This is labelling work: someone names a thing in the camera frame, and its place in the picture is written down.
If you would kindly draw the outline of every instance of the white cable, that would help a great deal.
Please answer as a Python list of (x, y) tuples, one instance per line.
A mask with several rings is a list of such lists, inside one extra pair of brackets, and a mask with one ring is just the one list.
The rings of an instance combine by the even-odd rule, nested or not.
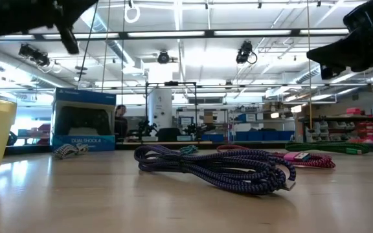
[[(130, 18), (128, 17), (128, 11), (131, 10), (131, 9), (136, 10), (136, 16), (135, 16), (133, 19), (130, 19)], [(132, 2), (132, 8), (126, 7), (126, 8), (124, 9), (124, 20), (125, 20), (127, 23), (134, 23), (134, 22), (138, 21), (139, 18), (140, 18), (140, 16), (141, 16), (141, 10), (140, 10), (140, 8), (139, 8), (138, 6), (135, 6), (135, 5), (133, 4), (133, 2)]]

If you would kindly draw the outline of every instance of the controller box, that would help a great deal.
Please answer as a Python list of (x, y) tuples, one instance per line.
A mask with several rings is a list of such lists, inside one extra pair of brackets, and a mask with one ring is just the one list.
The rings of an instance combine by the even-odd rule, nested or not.
[(116, 95), (56, 88), (50, 145), (86, 145), (89, 151), (115, 150)]

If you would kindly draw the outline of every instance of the wooden table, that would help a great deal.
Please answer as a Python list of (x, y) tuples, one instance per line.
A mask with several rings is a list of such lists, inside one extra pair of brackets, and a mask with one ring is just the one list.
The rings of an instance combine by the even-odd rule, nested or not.
[(298, 168), (290, 192), (251, 197), (190, 174), (140, 172), (132, 151), (9, 157), (0, 232), (373, 232), (373, 154), (334, 161), (335, 170)]

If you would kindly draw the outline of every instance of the ceiling-mounted camera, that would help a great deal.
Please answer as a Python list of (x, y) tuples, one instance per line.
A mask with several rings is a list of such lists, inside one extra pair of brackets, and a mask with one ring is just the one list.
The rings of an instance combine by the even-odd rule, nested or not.
[[(254, 55), (255, 61), (251, 62), (249, 61), (249, 58)], [(255, 64), (257, 62), (257, 54), (253, 52), (253, 45), (251, 44), (251, 41), (244, 41), (241, 45), (241, 48), (238, 50), (237, 54), (237, 64), (244, 64), (246, 62), (250, 64)]]
[(158, 59), (157, 59), (159, 64), (166, 64), (170, 61), (170, 57), (168, 55), (168, 51), (161, 51), (159, 53)]
[(40, 67), (47, 67), (50, 65), (50, 58), (46, 52), (41, 52), (27, 44), (21, 45), (18, 55), (26, 59), (30, 58), (31, 61), (37, 63)]

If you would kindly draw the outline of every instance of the blue box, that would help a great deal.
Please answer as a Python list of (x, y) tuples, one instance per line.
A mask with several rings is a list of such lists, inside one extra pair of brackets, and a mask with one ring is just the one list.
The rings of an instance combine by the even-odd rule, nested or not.
[(236, 132), (236, 140), (237, 141), (246, 141), (248, 139), (249, 132)]
[(51, 148), (52, 150), (56, 150), (60, 146), (64, 144), (70, 144), (72, 146), (76, 146), (77, 144), (80, 145), (87, 145), (89, 147), (89, 151), (114, 151), (115, 150), (115, 136), (80, 136), (80, 135), (66, 135), (66, 136), (59, 136), (53, 135), (51, 138)]
[(94, 91), (81, 91), (76, 89), (56, 88), (54, 92), (54, 103), (52, 105), (51, 119), (51, 138), (50, 145), (56, 150), (64, 144), (72, 146), (87, 146), (90, 151), (113, 151), (115, 150), (115, 136), (112, 135), (56, 135), (54, 128), (59, 119), (59, 112), (63, 107), (82, 107), (84, 104), (89, 106), (96, 105), (96, 109), (103, 109), (109, 117), (109, 126), (113, 133), (114, 111), (116, 106), (116, 95), (107, 93), (98, 93)]
[(250, 141), (264, 140), (264, 132), (263, 131), (250, 131), (248, 132), (248, 138)]
[(279, 140), (277, 131), (263, 131), (263, 140)]
[(202, 140), (210, 140), (212, 142), (223, 142), (224, 141), (224, 135), (222, 134), (215, 134), (215, 135), (202, 135)]
[(291, 136), (294, 135), (294, 131), (279, 131), (278, 139), (279, 140), (290, 140)]

